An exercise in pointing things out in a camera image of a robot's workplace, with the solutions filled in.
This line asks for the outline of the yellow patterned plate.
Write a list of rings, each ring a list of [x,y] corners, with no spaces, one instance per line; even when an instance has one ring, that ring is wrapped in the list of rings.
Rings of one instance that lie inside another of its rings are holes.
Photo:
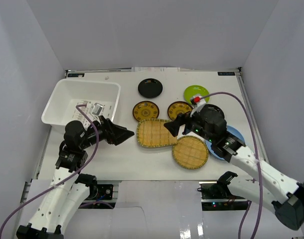
[[[136,121],[157,119],[160,113],[157,104],[151,101],[138,102],[133,108],[133,117]]]
[[[192,106],[187,102],[176,101],[167,108],[167,115],[171,120],[175,120],[179,113],[192,111]]]

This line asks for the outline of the round bamboo tray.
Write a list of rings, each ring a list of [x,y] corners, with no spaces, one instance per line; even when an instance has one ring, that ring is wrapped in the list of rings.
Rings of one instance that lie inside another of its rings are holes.
[[[173,146],[172,156],[181,167],[195,170],[205,165],[209,150],[201,139],[195,136],[183,136]]]

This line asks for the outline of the lime green plate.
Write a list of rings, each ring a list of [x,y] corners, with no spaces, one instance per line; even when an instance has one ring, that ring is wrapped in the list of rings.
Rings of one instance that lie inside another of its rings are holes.
[[[191,104],[190,99],[195,95],[200,95],[201,97],[204,97],[209,95],[209,91],[203,86],[191,85],[188,86],[183,93],[183,97],[185,101],[188,102],[189,104]]]

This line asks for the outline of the black round plate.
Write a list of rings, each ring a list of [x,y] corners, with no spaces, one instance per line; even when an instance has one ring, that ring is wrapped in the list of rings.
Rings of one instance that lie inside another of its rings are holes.
[[[144,79],[138,84],[139,94],[147,99],[153,99],[158,97],[162,93],[162,91],[162,83],[154,78]]]

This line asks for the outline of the light blue plate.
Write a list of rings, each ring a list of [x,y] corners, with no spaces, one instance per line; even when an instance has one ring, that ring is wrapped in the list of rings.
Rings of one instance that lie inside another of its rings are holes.
[[[245,142],[245,139],[244,139],[243,135],[242,135],[241,132],[238,131],[236,128],[234,128],[234,127],[228,125],[228,126],[227,126],[227,131],[228,131],[229,133],[233,134],[234,136],[238,137],[238,138],[239,138],[240,140],[242,140],[243,142]],[[217,158],[217,159],[219,159],[219,160],[224,160],[224,158],[219,157],[219,156],[211,149],[211,145],[212,145],[211,142],[209,142],[209,141],[206,140],[206,141],[205,141],[205,144],[206,144],[206,146],[207,146],[207,148],[208,148],[208,150],[209,150],[209,152],[210,152],[210,154],[211,154],[212,156],[214,156],[215,158]]]

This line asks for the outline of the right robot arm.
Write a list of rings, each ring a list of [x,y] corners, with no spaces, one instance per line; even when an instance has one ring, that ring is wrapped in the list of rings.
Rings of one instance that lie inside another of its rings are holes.
[[[246,198],[275,214],[287,228],[297,231],[304,223],[304,182],[299,182],[278,171],[270,164],[256,158],[255,153],[237,136],[227,130],[224,115],[208,108],[201,112],[179,114],[164,127],[177,136],[184,126],[184,134],[193,132],[211,142],[211,149],[219,157],[245,171],[259,183],[258,195],[245,180],[236,180],[236,175],[225,173],[227,181],[217,186],[218,194],[225,199],[232,195]]]

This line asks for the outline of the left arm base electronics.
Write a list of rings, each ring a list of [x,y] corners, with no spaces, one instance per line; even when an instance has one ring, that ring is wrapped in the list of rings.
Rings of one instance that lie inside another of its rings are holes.
[[[80,209],[113,209],[116,204],[113,184],[98,184]]]

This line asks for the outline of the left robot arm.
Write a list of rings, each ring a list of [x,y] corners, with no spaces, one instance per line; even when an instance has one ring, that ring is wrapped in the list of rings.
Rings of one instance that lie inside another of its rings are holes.
[[[49,190],[26,226],[19,226],[19,239],[62,239],[65,230],[84,200],[98,193],[97,178],[82,174],[89,162],[86,149],[98,146],[104,140],[119,145],[134,136],[134,132],[113,124],[103,116],[90,123],[88,128],[78,120],[65,127],[64,140],[59,147],[59,156]]]

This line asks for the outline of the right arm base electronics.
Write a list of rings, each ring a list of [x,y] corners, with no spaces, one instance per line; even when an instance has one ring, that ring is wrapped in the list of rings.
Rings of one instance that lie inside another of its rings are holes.
[[[217,181],[199,182],[197,191],[201,195],[203,211],[245,211],[248,206],[246,199],[232,195],[228,186],[238,175],[227,171]]]

